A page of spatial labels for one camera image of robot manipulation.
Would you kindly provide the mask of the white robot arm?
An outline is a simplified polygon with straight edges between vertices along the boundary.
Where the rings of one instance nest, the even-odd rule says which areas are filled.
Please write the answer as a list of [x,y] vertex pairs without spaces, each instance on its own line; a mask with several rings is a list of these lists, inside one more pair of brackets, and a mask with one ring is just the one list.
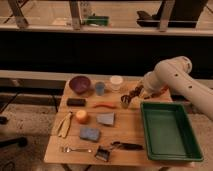
[[185,56],[162,60],[143,76],[143,90],[151,95],[167,85],[213,121],[213,90],[193,79],[191,70],[192,62]]

